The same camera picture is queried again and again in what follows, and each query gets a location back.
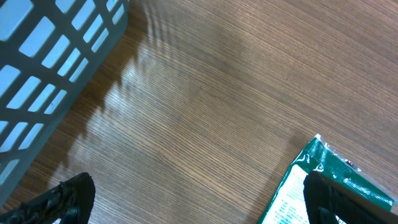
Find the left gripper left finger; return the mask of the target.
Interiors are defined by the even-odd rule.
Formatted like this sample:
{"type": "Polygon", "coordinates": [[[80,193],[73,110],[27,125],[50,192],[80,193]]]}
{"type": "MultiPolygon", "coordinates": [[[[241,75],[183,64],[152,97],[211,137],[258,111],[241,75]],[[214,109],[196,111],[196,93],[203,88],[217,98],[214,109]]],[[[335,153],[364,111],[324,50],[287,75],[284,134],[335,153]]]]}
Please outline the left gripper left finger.
{"type": "Polygon", "coordinates": [[[1,215],[1,224],[87,224],[95,201],[91,175],[82,172],[1,215]]]}

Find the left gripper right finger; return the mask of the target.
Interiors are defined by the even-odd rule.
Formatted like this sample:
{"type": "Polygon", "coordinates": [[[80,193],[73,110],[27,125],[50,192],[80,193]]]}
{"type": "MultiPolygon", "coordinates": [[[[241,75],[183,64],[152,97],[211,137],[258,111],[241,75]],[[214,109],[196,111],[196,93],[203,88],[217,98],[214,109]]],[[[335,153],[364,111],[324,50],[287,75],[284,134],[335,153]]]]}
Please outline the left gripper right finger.
{"type": "Polygon", "coordinates": [[[310,224],[397,224],[397,215],[327,178],[311,171],[304,182],[303,196],[310,224]]]}

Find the green sponge package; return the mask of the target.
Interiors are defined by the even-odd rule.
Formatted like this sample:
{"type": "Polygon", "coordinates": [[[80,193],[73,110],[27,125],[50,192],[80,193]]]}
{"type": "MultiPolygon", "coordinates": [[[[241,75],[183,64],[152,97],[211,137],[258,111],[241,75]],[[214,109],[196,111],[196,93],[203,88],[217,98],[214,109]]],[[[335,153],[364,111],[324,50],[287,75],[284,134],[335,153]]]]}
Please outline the green sponge package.
{"type": "Polygon", "coordinates": [[[353,162],[317,134],[289,165],[259,223],[309,223],[303,182],[311,171],[321,172],[381,208],[392,212],[397,197],[373,181],[353,162]]]}

